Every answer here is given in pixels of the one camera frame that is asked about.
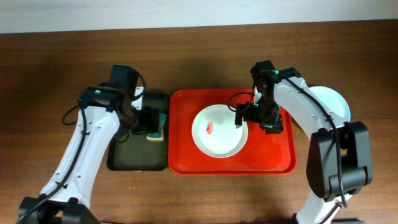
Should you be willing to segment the green and yellow sponge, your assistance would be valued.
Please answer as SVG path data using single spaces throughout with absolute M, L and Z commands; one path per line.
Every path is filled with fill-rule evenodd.
M 164 125 L 167 115 L 164 113 L 159 114 L 159 131 L 157 133 L 149 133 L 146 136 L 148 141 L 163 141 L 164 140 Z

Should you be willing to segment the white plate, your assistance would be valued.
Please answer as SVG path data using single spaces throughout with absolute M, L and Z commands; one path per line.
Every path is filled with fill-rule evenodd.
M 204 154 L 227 158 L 237 154 L 246 144 L 249 129 L 246 122 L 235 125 L 235 113 L 226 105 L 202 109 L 192 123 L 192 138 Z

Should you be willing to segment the light blue plate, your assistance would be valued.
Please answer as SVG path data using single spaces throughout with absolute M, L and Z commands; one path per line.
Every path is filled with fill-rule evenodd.
M 337 91 L 325 86 L 312 86 L 310 90 L 334 113 L 348 122 L 351 121 L 349 105 Z

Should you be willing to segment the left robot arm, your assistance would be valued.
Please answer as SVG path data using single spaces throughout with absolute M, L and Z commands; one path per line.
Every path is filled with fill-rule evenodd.
M 89 86 L 79 97 L 75 130 L 51 179 L 37 198 L 26 197 L 18 223 L 98 223 L 90 200 L 108 145 L 123 134 L 156 133 L 159 111 L 143 106 L 144 86 Z

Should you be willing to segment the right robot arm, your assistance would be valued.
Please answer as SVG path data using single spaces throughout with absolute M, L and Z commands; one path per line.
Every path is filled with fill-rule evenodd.
M 252 67 L 251 98 L 238 104 L 235 125 L 257 123 L 266 134 L 283 130 L 285 109 L 310 140 L 307 180 L 311 188 L 304 206 L 291 223 L 331 223 L 341 207 L 373 179 L 369 131 L 364 123 L 350 123 L 329 109 L 309 90 L 293 67 Z

